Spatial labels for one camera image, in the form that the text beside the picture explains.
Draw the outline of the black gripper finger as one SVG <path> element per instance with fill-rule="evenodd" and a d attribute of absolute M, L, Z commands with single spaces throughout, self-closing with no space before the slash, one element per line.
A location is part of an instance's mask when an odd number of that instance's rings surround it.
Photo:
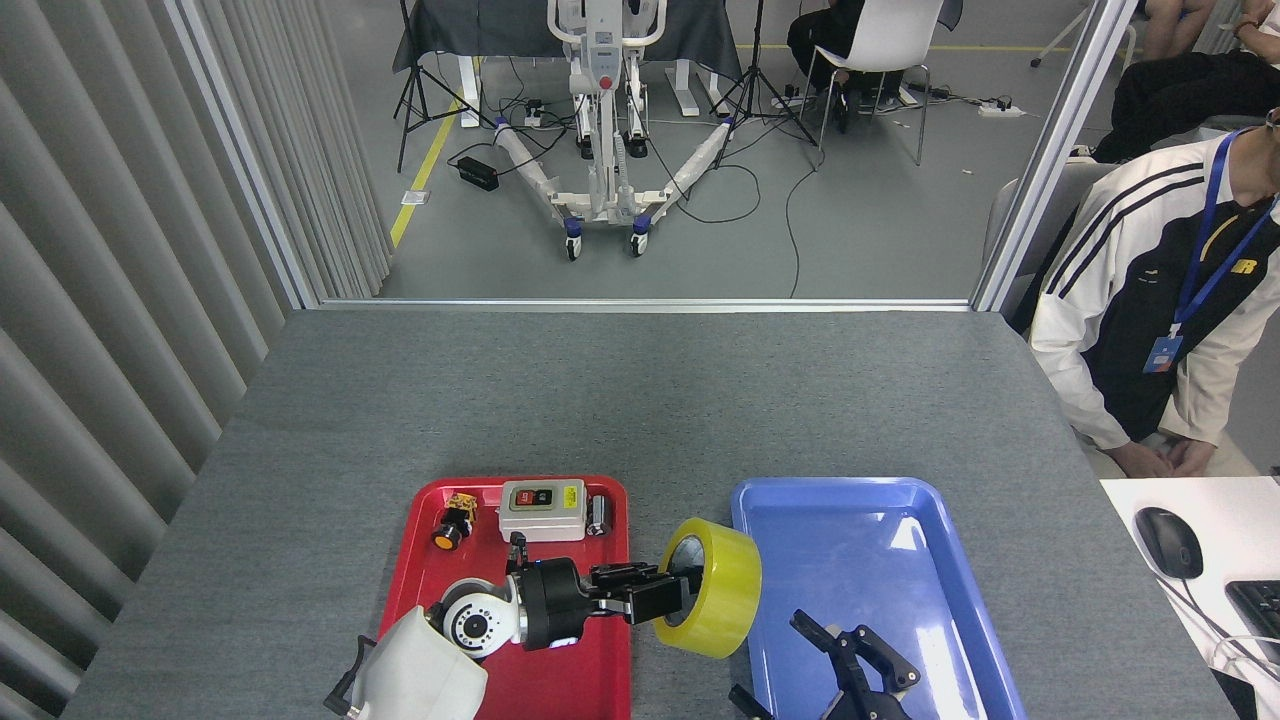
<path fill-rule="evenodd" d="M 863 624 L 847 632 L 822 626 L 801 609 L 790 625 L 828 656 L 837 693 L 823 719 L 908 719 L 902 697 L 922 680 L 922 671 Z"/>

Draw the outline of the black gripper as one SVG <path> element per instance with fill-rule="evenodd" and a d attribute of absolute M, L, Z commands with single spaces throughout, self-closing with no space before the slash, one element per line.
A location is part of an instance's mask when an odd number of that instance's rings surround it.
<path fill-rule="evenodd" d="M 621 616 L 637 625 L 684 611 L 701 585 L 701 564 L 662 571 L 649 562 L 600 564 L 590 569 L 590 593 L 580 583 L 572 559 L 547 559 L 526 562 L 518 570 L 520 598 L 526 632 L 521 646 L 526 651 L 548 650 L 562 641 L 579 641 L 589 618 Z M 730 703 L 749 720 L 773 720 L 771 711 L 750 691 L 733 684 Z"/>

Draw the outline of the person's right hand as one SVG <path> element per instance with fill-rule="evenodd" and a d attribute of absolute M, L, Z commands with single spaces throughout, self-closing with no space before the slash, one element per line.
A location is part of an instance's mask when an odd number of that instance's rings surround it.
<path fill-rule="evenodd" d="M 1115 448 L 1103 448 L 1102 454 L 1110 457 L 1129 478 L 1174 477 L 1175 474 L 1170 457 L 1147 445 L 1128 442 Z"/>

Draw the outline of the person's left hand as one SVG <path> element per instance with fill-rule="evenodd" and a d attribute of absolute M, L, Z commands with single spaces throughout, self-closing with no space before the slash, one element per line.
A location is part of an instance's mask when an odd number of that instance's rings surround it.
<path fill-rule="evenodd" d="M 1207 477 L 1217 446 L 1202 439 L 1179 439 L 1169 452 L 1172 477 Z"/>

